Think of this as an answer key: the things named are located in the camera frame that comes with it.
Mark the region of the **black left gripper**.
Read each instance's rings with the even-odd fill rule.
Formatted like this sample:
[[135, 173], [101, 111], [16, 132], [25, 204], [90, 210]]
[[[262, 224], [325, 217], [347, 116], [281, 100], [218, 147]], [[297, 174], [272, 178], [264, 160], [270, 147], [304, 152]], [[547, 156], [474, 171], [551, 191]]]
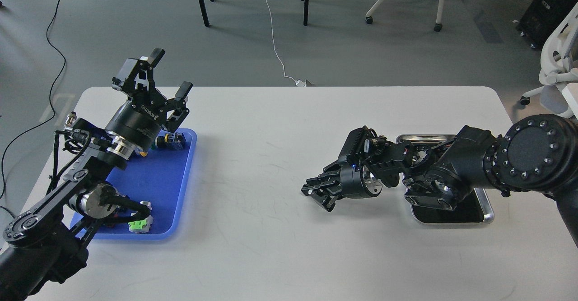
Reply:
[[120, 136], [148, 150], [161, 130], [175, 133], [189, 114], [186, 97], [193, 87], [183, 82], [173, 99], [166, 99], [155, 87], [153, 70], [161, 61], [165, 50], [155, 48], [151, 56], [128, 58], [112, 79], [112, 88], [128, 96], [105, 131]]

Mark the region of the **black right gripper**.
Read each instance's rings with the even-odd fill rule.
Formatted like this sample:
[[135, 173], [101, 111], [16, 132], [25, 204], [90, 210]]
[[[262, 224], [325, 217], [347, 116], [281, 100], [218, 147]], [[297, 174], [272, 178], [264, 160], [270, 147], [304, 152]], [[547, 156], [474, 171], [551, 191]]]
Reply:
[[301, 188], [305, 196], [311, 197], [324, 210], [334, 210], [337, 200], [342, 198], [363, 199], [379, 196], [384, 188], [366, 166], [351, 166], [332, 163], [316, 177], [308, 178]]

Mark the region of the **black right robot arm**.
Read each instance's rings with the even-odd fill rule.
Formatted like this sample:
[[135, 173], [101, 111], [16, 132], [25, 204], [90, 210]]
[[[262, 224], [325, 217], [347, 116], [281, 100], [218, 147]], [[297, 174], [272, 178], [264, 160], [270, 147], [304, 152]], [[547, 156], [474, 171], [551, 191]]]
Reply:
[[577, 240], [577, 124], [538, 114], [513, 124], [504, 136], [463, 126], [439, 143], [389, 141], [363, 126], [349, 132], [338, 159], [308, 178], [302, 194], [326, 211], [337, 200], [378, 196], [400, 182], [413, 206], [453, 211], [475, 188], [536, 191], [556, 202]]

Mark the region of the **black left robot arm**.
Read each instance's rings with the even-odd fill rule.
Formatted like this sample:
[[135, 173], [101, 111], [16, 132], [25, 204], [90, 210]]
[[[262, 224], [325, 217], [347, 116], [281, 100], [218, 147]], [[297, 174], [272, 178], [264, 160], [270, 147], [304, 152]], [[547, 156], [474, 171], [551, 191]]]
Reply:
[[103, 225], [143, 220], [150, 209], [118, 193], [107, 177], [125, 169], [134, 151], [151, 148], [159, 132], [174, 133], [189, 110], [192, 83], [180, 85], [174, 98], [155, 87], [154, 68], [165, 54], [129, 58], [112, 79], [127, 95], [105, 128], [68, 114], [63, 130], [75, 157], [54, 170], [47, 194], [13, 219], [2, 232], [8, 248], [1, 254], [1, 299], [23, 301], [47, 281], [63, 283], [87, 265], [88, 245]]

